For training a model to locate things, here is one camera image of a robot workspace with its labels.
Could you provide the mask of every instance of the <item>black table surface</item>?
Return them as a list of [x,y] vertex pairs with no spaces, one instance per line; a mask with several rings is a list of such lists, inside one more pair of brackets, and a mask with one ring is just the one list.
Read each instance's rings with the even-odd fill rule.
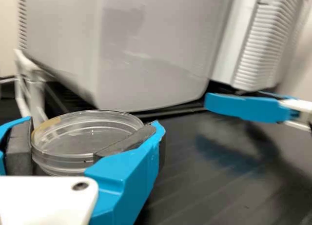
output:
[[312,137],[210,112],[160,120],[166,163],[136,225],[312,221]]

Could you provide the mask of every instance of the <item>screw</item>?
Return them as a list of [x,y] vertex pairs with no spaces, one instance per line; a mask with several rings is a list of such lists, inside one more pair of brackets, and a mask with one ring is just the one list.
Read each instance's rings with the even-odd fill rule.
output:
[[81,190],[86,189],[88,186],[89,186],[89,185],[88,185],[87,183],[85,183],[85,182],[79,182],[79,183],[75,184],[75,185],[72,187],[72,189],[73,189],[74,191],[81,191]]

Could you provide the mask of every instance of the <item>gray machine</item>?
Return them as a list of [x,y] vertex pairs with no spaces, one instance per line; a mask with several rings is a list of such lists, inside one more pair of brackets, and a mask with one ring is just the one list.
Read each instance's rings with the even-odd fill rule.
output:
[[275,86],[306,2],[19,0],[20,48],[98,108],[162,108]]

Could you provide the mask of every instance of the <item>wall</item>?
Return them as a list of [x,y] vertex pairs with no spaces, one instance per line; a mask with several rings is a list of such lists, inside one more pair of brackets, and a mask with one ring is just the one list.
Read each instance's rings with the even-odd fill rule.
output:
[[0,0],[0,77],[16,73],[13,49],[17,45],[17,1]]
[[280,94],[312,101],[312,10],[299,37],[290,68],[278,88]]

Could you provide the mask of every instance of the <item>petri dish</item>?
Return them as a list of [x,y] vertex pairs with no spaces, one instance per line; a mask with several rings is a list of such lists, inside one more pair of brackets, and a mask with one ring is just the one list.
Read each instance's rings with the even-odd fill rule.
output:
[[57,116],[32,132],[32,158],[49,175],[83,175],[94,163],[93,153],[142,127],[137,117],[117,111],[87,110]]

